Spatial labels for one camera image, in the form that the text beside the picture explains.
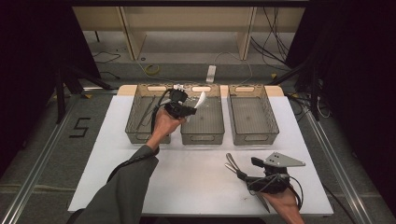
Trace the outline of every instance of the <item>floor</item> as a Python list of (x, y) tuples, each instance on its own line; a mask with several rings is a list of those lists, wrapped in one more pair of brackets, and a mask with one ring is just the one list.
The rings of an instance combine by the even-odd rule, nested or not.
[[(250, 48), (246, 61), (238, 60), (235, 34), (232, 33), (149, 33), (142, 53), (137, 61), (131, 61), (122, 33), (99, 32), (100, 42), (97, 42), (94, 32), (85, 32), (92, 55), (101, 71), (103, 81), (114, 87), (123, 84), (141, 82), (159, 82), (180, 80), (185, 78), (197, 82), (205, 82), (207, 68), (215, 64), (217, 72), (215, 82), (221, 84), (268, 83), (273, 75), (282, 76), (288, 68), (278, 61), (262, 59), (262, 55)], [(288, 46), (293, 34), (282, 34), (282, 40)], [(253, 37), (261, 44), (266, 34), (254, 34)], [(276, 42), (270, 39), (267, 48), (276, 56), (281, 57)], [(161, 72), (155, 77), (147, 77), (141, 66), (158, 64)], [(294, 93), (295, 77), (281, 84), (285, 93)], [(105, 118), (106, 110), (111, 101), (112, 92), (98, 91), (98, 87), (86, 80), (81, 80), (86, 88), (85, 95), (70, 95), (66, 92), (66, 102), (70, 115), (64, 125), (56, 125), (56, 98), (49, 99), (47, 108), (35, 126), (25, 148), (22, 149), (11, 163), (0, 180), (0, 217), (14, 202), (14, 198), (23, 187), (38, 158), (43, 158), (42, 152), (51, 149), (50, 154), (38, 174), (38, 179), (32, 194), (22, 205), (17, 223), (65, 223), (70, 217), (67, 207), (70, 204), (85, 164), (90, 156), (94, 141)], [(335, 175), (334, 167), (329, 162), (329, 154), (323, 148), (313, 127), (320, 125), (334, 154), (339, 159), (351, 186), (361, 199), (368, 223), (396, 223), (395, 217), (385, 205), (370, 178), (364, 172), (359, 159), (354, 157), (343, 131), (333, 116), (327, 117), (329, 111), (323, 108), (323, 116), (319, 123), (312, 122), (309, 112), (302, 110), (299, 104), (290, 100), (296, 120), (303, 134), (307, 148), (316, 166), (319, 178), (328, 191), (328, 197), (333, 206), (334, 214), (330, 217), (304, 217), (306, 223), (363, 223), (354, 214), (353, 206), (346, 196), (343, 185)], [(84, 137), (73, 138), (72, 135), (83, 134), (75, 130), (76, 123), (88, 127)], [(60, 134), (54, 136), (54, 130)], [(49, 146), (49, 139), (54, 145)], [(142, 218), (142, 223), (150, 223), (152, 218)], [(169, 223), (283, 223), (276, 215), (263, 218), (168, 218)]]

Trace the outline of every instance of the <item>metal tool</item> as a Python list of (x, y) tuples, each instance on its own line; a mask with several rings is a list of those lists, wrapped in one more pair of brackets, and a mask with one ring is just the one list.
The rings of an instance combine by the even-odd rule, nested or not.
[[(233, 160), (233, 156), (231, 155), (231, 153), (227, 153), (226, 157), (230, 163), (226, 162), (224, 164), (225, 167), (227, 167), (232, 172), (238, 175), (238, 173), (241, 172), (241, 170), (239, 169), (238, 165), (236, 165), (236, 162)], [(267, 212), (270, 213), (270, 208), (268, 207), (267, 201), (265, 201), (265, 199), (259, 193), (256, 192), (255, 194), (256, 197), (260, 200), (260, 202), (264, 206), (265, 210), (267, 210)]]
[[(285, 191), (286, 189), (290, 189), (297, 199), (297, 206), (299, 210), (303, 206), (304, 198), (300, 198), (298, 193), (293, 189), (290, 184), (290, 179), (293, 178), (289, 176), (287, 167), (295, 167), (295, 166), (305, 166), (303, 161), (297, 161), (294, 158), (282, 155), (278, 152), (274, 152), (265, 160), (260, 160), (258, 158), (252, 157), (251, 163), (255, 166), (259, 166), (264, 168), (264, 177), (259, 176), (249, 176), (242, 172), (236, 162), (233, 160), (233, 156), (230, 153), (226, 155), (228, 162), (225, 163), (225, 166), (236, 173), (236, 176), (243, 180), (247, 185), (247, 190), (256, 192), (255, 195), (262, 202), (262, 205), (265, 209), (269, 211), (267, 201), (258, 194), (257, 192), (277, 194)], [(303, 189), (300, 186), (300, 190), (303, 196)]]
[(136, 127), (137, 130), (139, 130), (140, 126), (141, 126), (142, 123), (143, 123), (143, 120), (144, 120), (144, 119), (146, 118), (146, 116), (148, 115), (149, 109), (151, 108), (152, 104), (154, 103), (154, 100), (155, 100), (155, 95), (152, 96), (151, 102), (148, 104), (148, 107), (146, 108), (145, 113), (144, 113), (143, 116), (142, 116), (142, 119), (141, 119), (141, 120), (139, 121), (139, 123), (137, 124), (137, 127)]

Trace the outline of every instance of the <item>black cable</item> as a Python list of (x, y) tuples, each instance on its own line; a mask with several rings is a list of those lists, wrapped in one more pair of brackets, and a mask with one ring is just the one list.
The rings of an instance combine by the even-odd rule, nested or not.
[(294, 113), (294, 111), (293, 111), (294, 116), (301, 115), (301, 114), (303, 113), (303, 111), (304, 111), (304, 108), (303, 108), (303, 106), (300, 104), (300, 102), (299, 102), (298, 100), (296, 100), (294, 97), (290, 96), (290, 95), (286, 95), (286, 96), (288, 97), (289, 100), (296, 102), (297, 105), (300, 106), (300, 112)]
[(349, 217), (349, 219), (352, 221), (352, 223), (356, 224), (355, 219), (353, 219), (352, 215), (350, 215), (349, 212), (347, 211), (347, 209), (341, 204), (340, 200), (338, 200), (337, 197), (335, 197), (335, 195), (323, 183), (321, 183), (321, 184), (322, 184), (323, 188), (326, 189), (330, 193), (330, 195), (332, 195), (332, 197), (335, 199), (335, 201), (338, 202), (338, 204), (340, 204), (341, 208), (344, 210), (344, 212)]
[(286, 96), (288, 98), (291, 98), (292, 100), (296, 100), (296, 102), (299, 103), (302, 106), (305, 106), (305, 107), (309, 107), (310, 106), (310, 104), (305, 104), (304, 102), (302, 102), (302, 101), (307, 101), (309, 103), (310, 102), (309, 99), (295, 97), (295, 96), (293, 96), (293, 94), (286, 94)]
[(289, 69), (283, 69), (283, 68), (279, 68), (279, 67), (272, 66), (271, 64), (269, 64), (268, 62), (265, 61), (264, 56), (267, 57), (267, 58), (270, 58), (270, 59), (277, 60), (277, 61), (279, 61), (279, 62), (285, 64), (285, 62), (283, 62), (282, 60), (280, 60), (279, 58), (277, 58), (273, 53), (271, 53), (271, 52), (268, 51), (267, 49), (264, 49), (263, 47), (265, 46), (265, 44), (264, 44), (263, 47), (260, 46), (260, 45), (257, 43), (257, 41), (256, 41), (253, 37), (251, 37), (250, 44), (251, 44), (251, 46), (252, 46), (255, 50), (257, 50), (257, 51), (262, 55), (262, 60), (264, 61), (264, 63), (265, 63), (267, 66), (272, 67), (272, 68), (275, 68), (275, 69), (278, 69), (278, 70), (282, 70), (282, 71), (287, 71), (287, 72), (290, 71)]
[[(297, 183), (298, 183), (298, 185), (300, 186), (300, 190), (301, 190), (301, 195), (302, 195), (302, 197), (304, 196), (303, 195), (303, 188), (301, 188), (301, 185), (300, 185), (300, 183), (295, 179), (295, 178), (293, 178)], [(291, 184), (290, 183), (288, 183), (288, 182), (286, 182), (284, 179), (282, 179), (282, 178), (280, 178), (280, 181), (282, 181), (282, 183), (283, 184), (285, 184), (285, 186), (287, 186), (288, 187), (288, 189), (290, 189), (291, 190), (291, 192), (294, 194), (294, 196), (296, 197), (296, 199), (297, 199), (297, 207), (298, 207), (298, 210), (300, 211), (300, 209), (301, 209), (301, 207), (303, 207), (303, 200), (300, 198), (300, 196), (298, 195), (298, 193), (295, 191), (295, 189), (291, 186)]]
[(248, 184), (247, 181), (245, 181), (245, 183), (247, 184), (247, 191), (248, 191), (248, 193), (249, 193), (250, 195), (255, 195), (255, 193), (252, 193), (252, 192), (251, 192), (250, 186), (252, 186), (254, 183), (257, 183), (257, 182), (262, 181), (262, 180), (264, 180), (264, 179), (268, 179), (268, 178), (273, 177), (273, 179), (270, 180), (270, 182), (269, 182), (268, 184), (266, 184), (262, 189), (258, 190), (258, 192), (262, 192), (263, 190), (265, 190), (266, 188), (268, 188), (268, 186), (270, 186), (273, 182), (275, 182), (275, 181), (277, 180), (277, 178), (276, 178), (277, 176), (278, 176), (278, 175), (268, 175), (268, 176), (265, 176), (265, 177), (263, 177), (263, 178), (259, 178), (259, 179), (255, 180), (255, 181), (253, 181), (253, 182), (251, 182), (251, 183), (249, 183), (249, 184)]
[(157, 116), (157, 112), (160, 109), (161, 106), (161, 102), (163, 101), (163, 97), (165, 96), (166, 93), (168, 93), (169, 91), (171, 91), (172, 89), (167, 89), (166, 91), (163, 92), (163, 95), (161, 96), (160, 100), (158, 101), (158, 103), (154, 106), (154, 108), (152, 109), (152, 113), (151, 113), (151, 133), (154, 132), (154, 126), (155, 126), (155, 118)]
[(258, 52), (260, 52), (261, 54), (263, 54), (264, 56), (266, 56), (268, 58), (275, 59), (275, 60), (279, 61), (280, 63), (285, 64), (284, 61), (280, 60), (278, 57), (276, 57), (273, 53), (271, 53), (270, 51), (268, 51), (265, 48), (265, 43), (263, 46), (260, 46), (259, 43), (257, 43), (257, 41), (253, 37), (251, 37), (251, 40), (254, 42), (254, 44), (256, 44), (262, 50), (262, 51), (259, 51), (258, 49), (256, 49)]
[(106, 51), (100, 51), (99, 53), (92, 55), (92, 57), (94, 58), (94, 57), (96, 57), (96, 56), (98, 56), (99, 54), (102, 54), (102, 53), (114, 55), (114, 56), (116, 56), (116, 57), (113, 58), (113, 59), (110, 59), (110, 60), (108, 60), (108, 61), (105, 61), (105, 62), (97, 62), (97, 61), (95, 61), (96, 63), (109, 63), (109, 62), (114, 61), (114, 60), (118, 59), (119, 57), (121, 57), (120, 54), (113, 54), (113, 53), (109, 53), (109, 52), (106, 52)]
[(285, 56), (286, 56), (287, 53), (285, 52), (285, 49), (286, 49), (287, 51), (289, 51), (289, 49), (285, 46), (285, 44), (283, 43), (282, 39), (280, 38), (279, 32), (277, 31), (277, 24), (278, 24), (277, 13), (278, 13), (278, 10), (279, 10), (279, 8), (276, 7), (276, 8), (275, 8), (275, 17), (276, 17), (276, 18), (275, 18), (275, 20), (276, 20), (276, 22), (275, 22), (275, 32), (276, 32), (276, 39), (278, 40), (278, 44), (280, 44), (280, 47), (282, 48), (282, 51), (283, 51), (283, 53), (284, 53)]
[(264, 15), (265, 15), (265, 17), (266, 17), (266, 19), (267, 19), (267, 21), (268, 21), (268, 25), (269, 25), (270, 28), (271, 28), (271, 32), (270, 32), (270, 34), (268, 35), (268, 37), (269, 37), (271, 34), (274, 35), (274, 37), (275, 37), (275, 39), (276, 39), (276, 44), (277, 44), (279, 53), (280, 53), (282, 59), (285, 60), (285, 57), (283, 56), (283, 54), (285, 54), (285, 56), (286, 56), (287, 53), (285, 52), (284, 48), (287, 49), (287, 50), (289, 50), (289, 49), (286, 48), (286, 46), (284, 45), (283, 41), (281, 40), (281, 38), (279, 37), (279, 35), (278, 35), (278, 33), (277, 33), (277, 7), (275, 7), (275, 12), (274, 12), (274, 23), (273, 23), (272, 25), (271, 25), (271, 21), (270, 21), (270, 19), (269, 19), (269, 17), (268, 17), (267, 11), (265, 10), (265, 7), (263, 7), (262, 9), (263, 9)]

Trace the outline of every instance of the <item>white tabletop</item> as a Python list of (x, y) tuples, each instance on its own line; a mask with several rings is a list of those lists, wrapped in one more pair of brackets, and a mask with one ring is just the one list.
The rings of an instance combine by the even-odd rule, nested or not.
[[(221, 146), (184, 146), (180, 129), (171, 135), (171, 144), (161, 145), (160, 160), (148, 186), (143, 207), (147, 216), (262, 217), (268, 216), (260, 201), (251, 196), (246, 184), (228, 170), (230, 152), (239, 168), (248, 175), (264, 176), (263, 169), (250, 163), (251, 157), (267, 158), (274, 151), (304, 161), (304, 167), (288, 172), (303, 187), (301, 214), (329, 216), (332, 207), (320, 184), (304, 139), (286, 97), (269, 97), (279, 135), (271, 146), (235, 146), (231, 133), (227, 98), (222, 97), (225, 134)], [(128, 160), (141, 145), (132, 145), (125, 127), (133, 96), (114, 96), (92, 154), (69, 206), (74, 212), (84, 208), (101, 188), (111, 171)], [(297, 183), (291, 184), (301, 195)], [(275, 210), (270, 206), (271, 214)]]

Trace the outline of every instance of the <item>gray floor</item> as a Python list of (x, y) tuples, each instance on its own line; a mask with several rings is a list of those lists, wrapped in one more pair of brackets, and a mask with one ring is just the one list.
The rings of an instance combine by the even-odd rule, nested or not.
[[(85, 35), (92, 53), (105, 50), (120, 54), (120, 57), (111, 63), (97, 64), (101, 72), (111, 72), (120, 77), (120, 79), (115, 79), (110, 74), (103, 73), (102, 78), (105, 82), (113, 86), (120, 86), (161, 81), (146, 77), (140, 66), (129, 59), (122, 34), (99, 33), (101, 43), (96, 42), (92, 32), (86, 32)], [(256, 36), (257, 39), (264, 38), (264, 35), (256, 34)], [(292, 40), (292, 35), (284, 34), (283, 36), (288, 39), (287, 42)], [(254, 52), (254, 49), (250, 49), (247, 59), (248, 65), (236, 60), (229, 53), (220, 55), (215, 61), (221, 52), (231, 52), (231, 54), (237, 55), (234, 34), (183, 33), (174, 35), (153, 33), (148, 35), (146, 39), (139, 62), (143, 65), (148, 63), (158, 64), (162, 70), (156, 77), (171, 80), (187, 79), (196, 82), (204, 82), (208, 65), (215, 63), (218, 66), (215, 81), (221, 84), (240, 83), (249, 78), (248, 65), (251, 67), (252, 78), (247, 83), (267, 83), (271, 80), (271, 74), (277, 73), (281, 76), (285, 73), (285, 71), (279, 71), (265, 65), (265, 62), (262, 61), (262, 56)], [(100, 57), (95, 57), (95, 60), (105, 62), (114, 56), (103, 54)], [(279, 65), (274, 61), (267, 60), (267, 62)], [(294, 81), (295, 78), (292, 78), (281, 85), (284, 92), (293, 92)], [(95, 87), (85, 80), (81, 80), (81, 82), (87, 88)], [(71, 113), (71, 117), (64, 127), (56, 148), (50, 155), (44, 172), (24, 207), (18, 223), (65, 223), (70, 216), (67, 212), (67, 207), (73, 198), (74, 191), (113, 96), (112, 94), (102, 94), (95, 91), (91, 91), (89, 94), (88, 97), (77, 96), (78, 101)], [(290, 104), (295, 113), (298, 113), (300, 107), (294, 102), (290, 102)], [(307, 117), (302, 117), (302, 115), (296, 115), (296, 119), (299, 120), (298, 124), (318, 171), (319, 178), (353, 216), (347, 199), (337, 183), (337, 179)], [(79, 118), (90, 118), (80, 123), (81, 126), (89, 129), (83, 138), (70, 138), (70, 135), (81, 134), (81, 130), (74, 130)], [(26, 147), (18, 153), (0, 180), (0, 217), (6, 213), (21, 184), (23, 184), (35, 165), (35, 161), (55, 128), (56, 119), (56, 99), (51, 98), (34, 131), (27, 139)], [(373, 223), (396, 223), (396, 219), (378, 194), (370, 178), (364, 172), (359, 160), (353, 157), (348, 142), (336, 119), (333, 117), (322, 118), (320, 119), (320, 124), (323, 126), (334, 150), (351, 178), (354, 188), (364, 201)], [(305, 217), (306, 223), (351, 223), (341, 206), (330, 194), (328, 195), (334, 214), (330, 217)], [(283, 223), (277, 216), (266, 217), (263, 220), (266, 223)], [(263, 223), (260, 219), (209, 220), (170, 218), (169, 221), (171, 223)]]

